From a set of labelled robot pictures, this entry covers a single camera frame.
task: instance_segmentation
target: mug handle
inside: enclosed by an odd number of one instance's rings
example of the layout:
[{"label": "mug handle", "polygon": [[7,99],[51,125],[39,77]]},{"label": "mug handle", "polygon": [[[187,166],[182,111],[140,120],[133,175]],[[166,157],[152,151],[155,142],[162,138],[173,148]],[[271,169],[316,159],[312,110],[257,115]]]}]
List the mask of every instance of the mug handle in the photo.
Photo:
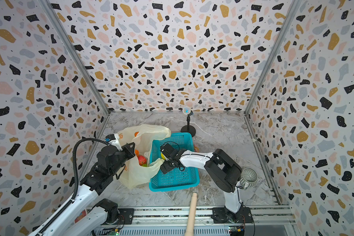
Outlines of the mug handle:
[{"label": "mug handle", "polygon": [[245,190],[245,189],[247,189],[248,187],[249,187],[249,183],[248,183],[248,182],[245,182],[243,189]]}]

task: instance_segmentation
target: black mounting plate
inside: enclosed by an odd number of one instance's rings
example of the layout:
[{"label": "black mounting plate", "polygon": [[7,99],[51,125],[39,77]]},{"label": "black mounting plate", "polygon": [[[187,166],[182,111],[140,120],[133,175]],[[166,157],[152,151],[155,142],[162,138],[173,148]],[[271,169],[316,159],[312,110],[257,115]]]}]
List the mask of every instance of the black mounting plate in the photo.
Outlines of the black mounting plate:
[{"label": "black mounting plate", "polygon": [[132,219],[134,218],[134,209],[133,208],[119,208],[119,224],[118,226],[121,226],[121,225],[130,225],[132,224]]},{"label": "black mounting plate", "polygon": [[225,207],[214,207],[212,208],[212,216],[211,218],[214,220],[214,224],[223,224],[227,222],[231,222],[228,219],[230,218],[238,219],[238,223],[242,224],[245,219],[245,223],[253,223],[253,218],[250,216],[250,208],[246,206],[242,206],[239,211],[234,214],[227,210]]}]

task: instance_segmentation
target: blue plastic basket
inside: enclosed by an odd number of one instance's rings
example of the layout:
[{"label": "blue plastic basket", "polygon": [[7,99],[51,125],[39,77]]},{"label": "blue plastic basket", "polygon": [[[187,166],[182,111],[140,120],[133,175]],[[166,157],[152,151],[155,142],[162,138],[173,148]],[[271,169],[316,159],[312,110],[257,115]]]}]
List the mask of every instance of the blue plastic basket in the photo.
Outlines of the blue plastic basket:
[{"label": "blue plastic basket", "polygon": [[[161,158],[160,147],[166,142],[169,143],[175,149],[185,148],[190,151],[194,151],[193,139],[189,133],[174,133],[169,138],[163,140],[153,140],[152,149],[150,153],[150,163]],[[163,174],[161,170],[151,178],[149,183],[149,189],[152,192],[165,192],[172,190],[179,190],[185,188],[195,187],[199,184],[198,169],[195,167],[187,167],[184,171],[180,171],[179,168],[174,168],[172,171]]]}]

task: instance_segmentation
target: black round base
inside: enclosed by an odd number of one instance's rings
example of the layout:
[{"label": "black round base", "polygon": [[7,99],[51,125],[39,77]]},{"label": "black round base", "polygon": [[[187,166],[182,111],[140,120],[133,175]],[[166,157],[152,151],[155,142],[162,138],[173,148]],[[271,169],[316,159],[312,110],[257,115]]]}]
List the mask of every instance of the black round base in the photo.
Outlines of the black round base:
[{"label": "black round base", "polygon": [[195,136],[195,128],[193,127],[193,126],[191,126],[191,125],[189,125],[189,130],[188,130],[188,126],[187,125],[185,125],[184,127],[182,127],[181,128],[181,132],[183,132],[183,133],[190,133],[191,134],[191,136],[192,137],[194,137]]}]

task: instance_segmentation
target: gray ceramic mug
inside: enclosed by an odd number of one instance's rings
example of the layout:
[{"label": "gray ceramic mug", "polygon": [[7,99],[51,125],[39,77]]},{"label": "gray ceramic mug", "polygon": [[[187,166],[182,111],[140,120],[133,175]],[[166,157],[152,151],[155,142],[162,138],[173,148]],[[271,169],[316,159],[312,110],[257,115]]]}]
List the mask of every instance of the gray ceramic mug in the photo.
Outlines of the gray ceramic mug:
[{"label": "gray ceramic mug", "polygon": [[241,173],[240,183],[244,187],[244,189],[255,186],[257,180],[258,175],[254,169],[245,168]]}]

